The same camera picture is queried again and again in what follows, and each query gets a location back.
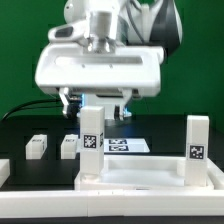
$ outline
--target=cable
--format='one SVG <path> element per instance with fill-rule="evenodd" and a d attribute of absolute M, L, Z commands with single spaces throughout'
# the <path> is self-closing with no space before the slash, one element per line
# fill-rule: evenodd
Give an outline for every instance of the cable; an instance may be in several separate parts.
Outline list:
<path fill-rule="evenodd" d="M 47 94 L 48 96 L 52 97 L 53 99 L 57 99 L 56 96 L 51 95 L 50 93 Z"/>
<path fill-rule="evenodd" d="M 139 32 L 135 22 L 134 22 L 134 19 L 133 19 L 133 16 L 132 16 L 132 13 L 131 13 L 131 8 L 130 8 L 130 5 L 134 5 L 134 7 L 139 10 L 139 8 L 137 7 L 136 3 L 133 1 L 133 0 L 129 0 L 127 1 L 127 4 L 126 4 L 126 10 L 127 10 L 127 14 L 128 14 L 128 18 L 131 22 L 131 25 L 134 29 L 134 31 L 136 32 L 137 36 L 139 37 L 139 39 L 141 40 L 141 42 L 143 44 L 145 44 L 145 41 L 144 41 L 144 38 L 142 37 L 141 33 Z"/>
<path fill-rule="evenodd" d="M 35 100 L 35 101 L 30 101 L 30 102 L 27 102 L 27 103 L 24 103 L 24 104 L 20 104 L 14 108 L 12 108 L 10 111 L 8 111 L 2 118 L 1 122 L 5 121 L 11 114 L 17 112 L 17 111 L 20 111 L 20 110 L 25 110 L 26 108 L 24 107 L 27 107 L 27 106 L 30 106 L 30 105 L 35 105 L 35 104 L 42 104 L 42 103 L 57 103 L 57 102 L 60 102 L 61 100 L 60 99 L 50 99 L 50 100 Z"/>
<path fill-rule="evenodd" d="M 21 108 L 18 111 L 23 111 L 23 110 L 37 110 L 37 109 L 51 109 L 51 108 L 62 108 L 63 106 L 48 106 L 48 107 L 25 107 Z"/>

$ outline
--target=green wall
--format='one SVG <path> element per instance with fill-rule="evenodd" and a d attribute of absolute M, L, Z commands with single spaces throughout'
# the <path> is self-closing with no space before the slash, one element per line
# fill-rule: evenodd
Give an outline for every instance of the green wall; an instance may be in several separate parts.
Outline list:
<path fill-rule="evenodd" d="M 64 24 L 65 2 L 0 0 L 0 116 L 20 103 L 49 98 L 36 87 L 34 74 L 48 30 Z M 209 114 L 213 126 L 224 132 L 224 1 L 176 0 L 176 5 L 184 39 L 162 65 L 162 91 L 156 98 L 132 102 L 130 110 Z"/>

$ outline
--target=white base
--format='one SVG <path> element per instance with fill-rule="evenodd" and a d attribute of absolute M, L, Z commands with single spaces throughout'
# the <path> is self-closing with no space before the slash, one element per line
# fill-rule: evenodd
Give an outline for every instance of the white base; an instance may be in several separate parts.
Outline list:
<path fill-rule="evenodd" d="M 160 171 L 175 170 L 174 161 L 178 161 L 178 175 L 184 172 L 184 158 L 135 157 L 132 166 L 140 158 L 144 164 L 147 161 L 151 170 L 157 166 Z M 126 159 L 112 160 L 109 168 L 118 168 L 119 164 L 119 169 L 127 168 Z M 205 190 L 185 187 L 177 190 L 175 186 L 149 190 L 0 192 L 0 218 L 224 215 L 224 174 L 210 160 L 208 177 L 213 190 L 208 182 Z"/>
<path fill-rule="evenodd" d="M 75 190 L 213 190 L 207 175 L 205 187 L 184 184 L 185 161 L 179 157 L 104 156 L 99 176 L 81 175 Z"/>

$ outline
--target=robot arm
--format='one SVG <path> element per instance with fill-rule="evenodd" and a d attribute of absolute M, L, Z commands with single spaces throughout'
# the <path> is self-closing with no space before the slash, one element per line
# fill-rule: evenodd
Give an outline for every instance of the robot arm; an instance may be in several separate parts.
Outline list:
<path fill-rule="evenodd" d="M 84 104 L 104 106 L 107 119 L 122 119 L 132 97 L 159 93 L 164 50 L 170 55 L 182 39 L 173 0 L 69 0 L 64 14 L 68 24 L 49 31 L 35 80 L 59 93 L 65 115 L 83 93 Z"/>

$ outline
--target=small white cube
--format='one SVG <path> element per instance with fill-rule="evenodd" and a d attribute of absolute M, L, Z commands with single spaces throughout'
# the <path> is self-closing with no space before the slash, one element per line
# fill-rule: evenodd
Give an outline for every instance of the small white cube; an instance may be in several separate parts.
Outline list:
<path fill-rule="evenodd" d="M 26 159 L 41 159 L 47 148 L 47 135 L 34 135 L 26 145 Z"/>
<path fill-rule="evenodd" d="M 61 159 L 75 159 L 78 135 L 66 135 L 61 144 Z"/>
<path fill-rule="evenodd" d="M 85 106 L 81 109 L 81 132 L 101 134 L 104 132 L 105 110 L 103 107 Z"/>
<path fill-rule="evenodd" d="M 208 145 L 209 118 L 208 116 L 187 117 L 187 143 Z"/>

